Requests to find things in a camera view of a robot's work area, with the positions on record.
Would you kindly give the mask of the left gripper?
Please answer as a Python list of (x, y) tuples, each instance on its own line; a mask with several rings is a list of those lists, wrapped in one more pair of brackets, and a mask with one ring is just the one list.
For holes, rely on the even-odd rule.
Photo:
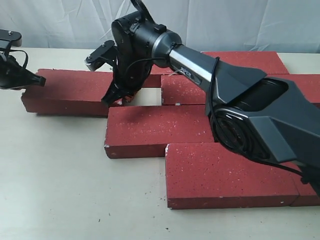
[(0, 88), (2, 90), (20, 90), (26, 86), (44, 87), (46, 78), (26, 70), (28, 55), (20, 65), (13, 55), (0, 54)]

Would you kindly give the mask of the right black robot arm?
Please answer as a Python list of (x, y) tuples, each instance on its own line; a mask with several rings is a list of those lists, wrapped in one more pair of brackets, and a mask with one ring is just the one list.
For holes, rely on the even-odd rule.
[(186, 47), (175, 32), (137, 12), (114, 20), (111, 31), (113, 80), (105, 104), (132, 97), (153, 65), (171, 68), (205, 92), (216, 142), (259, 164), (294, 163), (301, 182), (320, 191), (320, 110), (293, 81)]

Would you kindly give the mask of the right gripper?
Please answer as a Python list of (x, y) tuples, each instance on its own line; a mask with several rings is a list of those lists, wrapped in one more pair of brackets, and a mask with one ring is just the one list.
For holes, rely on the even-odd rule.
[(115, 75), (101, 102), (107, 107), (116, 101), (134, 96), (149, 77), (153, 61), (150, 59), (118, 60)]

